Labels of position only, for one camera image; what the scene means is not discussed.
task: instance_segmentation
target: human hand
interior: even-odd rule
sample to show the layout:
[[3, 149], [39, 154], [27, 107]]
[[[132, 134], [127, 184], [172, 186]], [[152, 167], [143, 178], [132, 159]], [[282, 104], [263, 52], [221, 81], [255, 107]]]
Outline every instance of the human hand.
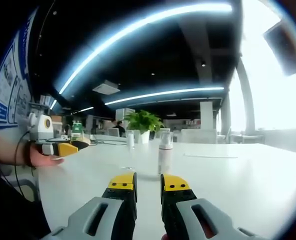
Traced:
[[42, 155], [34, 144], [30, 146], [30, 160], [34, 167], [56, 166], [64, 162], [63, 158], [57, 156]]
[[169, 240], [167, 234], [163, 235], [162, 238], [161, 238], [161, 240]]

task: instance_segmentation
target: yellow robotic part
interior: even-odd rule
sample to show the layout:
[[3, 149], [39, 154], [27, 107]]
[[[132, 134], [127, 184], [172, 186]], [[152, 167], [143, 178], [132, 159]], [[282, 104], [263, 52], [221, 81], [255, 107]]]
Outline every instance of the yellow robotic part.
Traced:
[[78, 147], [73, 146], [70, 143], [58, 143], [57, 147], [60, 157], [66, 157], [68, 155], [78, 153], [79, 151]]
[[115, 176], [113, 179], [110, 180], [108, 188], [134, 190], [133, 178], [133, 172]]
[[164, 191], [190, 190], [188, 183], [179, 176], [164, 174]]

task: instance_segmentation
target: white flower pot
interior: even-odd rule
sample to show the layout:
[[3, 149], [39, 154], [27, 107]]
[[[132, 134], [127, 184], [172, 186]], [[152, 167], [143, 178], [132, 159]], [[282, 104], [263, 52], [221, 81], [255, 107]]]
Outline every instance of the white flower pot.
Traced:
[[134, 131], [134, 142], [136, 144], [147, 144], [149, 143], [150, 131], [145, 131], [143, 134], [140, 134], [139, 130]]

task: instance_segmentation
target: human arm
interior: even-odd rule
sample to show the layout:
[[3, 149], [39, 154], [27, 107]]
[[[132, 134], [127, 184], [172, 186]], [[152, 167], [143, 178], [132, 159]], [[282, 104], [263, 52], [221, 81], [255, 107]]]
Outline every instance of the human arm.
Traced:
[[[20, 143], [16, 153], [16, 165], [24, 165], [24, 143]], [[15, 152], [16, 144], [10, 143], [0, 137], [0, 164], [14, 165], [15, 164]], [[30, 146], [30, 159], [31, 164], [35, 167], [41, 166], [55, 166], [61, 164], [64, 160], [62, 158], [54, 160], [51, 156], [40, 154], [36, 146], [32, 144]]]

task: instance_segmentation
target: ceiling light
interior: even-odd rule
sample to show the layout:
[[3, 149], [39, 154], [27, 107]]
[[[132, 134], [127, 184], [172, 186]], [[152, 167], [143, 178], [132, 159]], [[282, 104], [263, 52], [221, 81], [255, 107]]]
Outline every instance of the ceiling light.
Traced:
[[148, 97], [154, 97], [154, 96], [160, 96], [160, 95], [179, 94], [179, 93], [198, 92], [198, 91], [220, 91], [220, 90], [224, 90], [224, 88], [223, 87], [199, 87], [199, 88], [181, 89], [181, 90], [173, 90], [173, 91], [162, 91], [162, 92], [150, 93], [145, 95], [132, 96], [124, 99], [119, 99], [116, 101], [110, 101], [110, 102], [106, 102], [105, 105], [116, 104], [116, 103], [121, 103], [129, 100], [142, 99], [142, 98], [148, 98]]
[[81, 112], [84, 112], [84, 111], [87, 111], [87, 110], [90, 110], [90, 109], [94, 109], [94, 107], [91, 106], [91, 107], [88, 107], [88, 108], [82, 109], [82, 110], [78, 111], [78, 113], [81, 113]]
[[62, 88], [59, 91], [59, 94], [63, 94], [65, 89], [68, 87], [68, 85], [72, 82], [72, 80], [79, 74], [79, 72], [97, 55], [99, 55], [102, 51], [107, 49], [110, 45], [117, 42], [119, 39], [122, 39], [124, 36], [132, 33], [133, 31], [156, 21], [179, 15], [179, 14], [186, 14], [186, 13], [192, 13], [192, 12], [220, 12], [220, 13], [230, 13], [232, 11], [232, 6], [227, 3], [200, 3], [200, 4], [194, 4], [189, 6], [182, 6], [182, 7], [176, 7], [173, 9], [169, 9], [166, 11], [158, 12], [155, 14], [152, 14], [146, 18], [143, 18], [137, 22], [134, 22], [133, 24], [128, 25], [121, 31], [117, 32], [115, 35], [107, 39], [103, 44], [98, 46], [92, 54], [90, 54], [78, 67], [77, 69], [72, 73], [72, 75], [68, 78], [68, 80], [65, 82], [65, 84], [62, 86]]
[[57, 100], [55, 99], [55, 100], [52, 102], [52, 104], [51, 104], [51, 107], [50, 107], [51, 110], [54, 108], [54, 106], [55, 106], [56, 103], [57, 103]]

